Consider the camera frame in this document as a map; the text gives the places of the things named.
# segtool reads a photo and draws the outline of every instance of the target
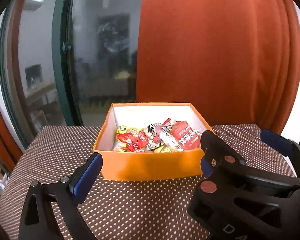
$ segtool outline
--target snack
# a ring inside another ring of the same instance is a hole
[[[138,136],[138,132],[140,131],[140,129],[134,128],[134,127],[130,127],[130,126],[124,126],[124,125],[120,125],[117,128],[117,134],[125,134],[125,133],[131,133],[133,136]]]
[[[154,149],[155,153],[170,153],[171,149],[166,145],[161,145],[160,147],[158,147],[157,149]]]
[[[133,136],[132,133],[124,133],[124,134],[117,134],[116,137],[126,143],[128,149],[132,152],[140,153],[145,152],[143,149],[149,143],[149,137],[145,135],[143,131],[138,133],[138,137]]]
[[[155,132],[155,127],[161,126],[160,123],[152,123],[151,125],[148,125],[146,128],[143,128],[144,133],[154,142],[160,142],[162,141],[159,135]]]
[[[121,141],[120,142],[114,141],[113,148],[112,148],[113,152],[122,152],[122,153],[124,153],[127,150],[128,150],[128,148],[127,148],[126,143],[122,143]]]
[[[172,125],[156,127],[155,131],[172,151],[182,152],[200,147],[201,136],[186,121],[176,121]]]
[[[132,133],[117,134],[116,137],[127,144],[127,147],[132,152],[150,152],[163,144],[163,141],[158,137],[158,141],[155,142],[149,138],[144,129],[138,132],[137,136]]]

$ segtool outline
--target yellow snack package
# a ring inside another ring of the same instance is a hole
[[[119,149],[119,152],[124,153],[127,149],[127,144],[123,143]]]
[[[171,149],[166,145],[161,145],[160,147],[158,147],[157,149],[154,149],[155,153],[170,153]]]
[[[120,125],[120,126],[117,128],[116,135],[117,135],[117,134],[124,134],[124,133],[130,132],[133,136],[138,137],[138,133],[139,133],[140,130],[141,130],[141,129],[137,129],[137,128],[134,128],[134,127]]]

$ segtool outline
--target orange box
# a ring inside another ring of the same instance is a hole
[[[200,132],[213,131],[191,103],[112,104],[93,146],[103,158],[102,176],[108,180],[161,180],[201,175],[201,149],[170,153],[111,151],[120,125],[142,128],[169,117],[185,120]]]

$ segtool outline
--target brown tablecloth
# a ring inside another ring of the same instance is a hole
[[[294,176],[282,155],[259,138],[253,124],[213,127],[216,134],[239,152],[249,166]],[[100,129],[46,126],[13,170],[0,199],[0,224],[18,239],[23,202],[30,183],[57,182],[85,163]],[[203,176],[160,181],[107,181],[100,175],[78,209],[97,239],[201,240],[209,232],[186,213],[194,186]],[[72,239],[58,205],[52,204],[60,230]]]

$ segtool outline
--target table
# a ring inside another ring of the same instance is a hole
[[[34,90],[26,90],[25,98],[28,106],[32,105],[35,101],[48,94],[50,91],[56,89],[55,83],[45,84],[40,83]]]
[[[254,124],[213,126],[249,166],[294,176],[281,154],[261,142]],[[30,183],[57,182],[85,163],[100,132],[98,127],[45,126],[11,173],[0,199],[0,224],[18,239],[21,211]],[[186,213],[195,185],[204,176],[160,181],[108,181],[101,175],[78,209],[97,239],[202,240],[209,232]],[[60,214],[53,210],[66,240],[72,239]]]

